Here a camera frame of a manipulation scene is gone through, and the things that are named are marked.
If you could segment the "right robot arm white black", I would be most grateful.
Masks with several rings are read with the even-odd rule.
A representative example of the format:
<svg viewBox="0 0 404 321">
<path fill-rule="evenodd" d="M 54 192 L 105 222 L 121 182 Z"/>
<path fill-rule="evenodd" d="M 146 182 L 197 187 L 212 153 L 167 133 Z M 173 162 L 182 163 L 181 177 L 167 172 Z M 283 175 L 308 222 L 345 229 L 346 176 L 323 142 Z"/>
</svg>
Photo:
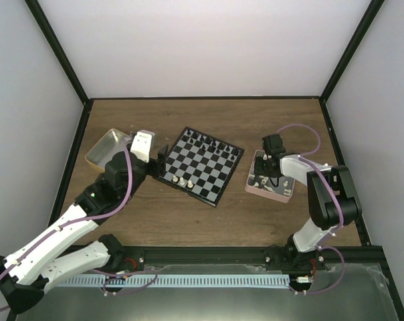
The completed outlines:
<svg viewBox="0 0 404 321">
<path fill-rule="evenodd" d="M 286 152 L 279 134 L 263 137 L 262 148 L 264 154 L 254 161 L 255 175 L 274 179 L 276 186 L 281 178 L 289 177 L 307 188 L 310 218 L 281 248 L 283 260 L 298 270 L 314 257 L 325 239 L 359 218 L 361 202 L 346 166 L 332 167 Z"/>
</svg>

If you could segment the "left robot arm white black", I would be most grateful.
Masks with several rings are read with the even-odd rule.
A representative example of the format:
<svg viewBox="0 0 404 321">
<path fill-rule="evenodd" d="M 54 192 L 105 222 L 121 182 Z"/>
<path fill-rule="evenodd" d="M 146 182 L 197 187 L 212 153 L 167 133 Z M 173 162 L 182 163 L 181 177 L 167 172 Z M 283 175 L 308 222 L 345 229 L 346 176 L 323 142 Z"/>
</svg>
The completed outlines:
<svg viewBox="0 0 404 321">
<path fill-rule="evenodd" d="M 16 252 L 0 255 L 0 292 L 7 305 L 0 312 L 16 314 L 34 307 L 62 282 L 93 270 L 121 270 L 124 246 L 112 234 L 66 253 L 75 241 L 121 211 L 146 176 L 165 173 L 167 146 L 156 159 L 140 148 L 126 148 L 106 163 L 105 171 L 75 198 L 66 212 L 33 241 Z"/>
</svg>

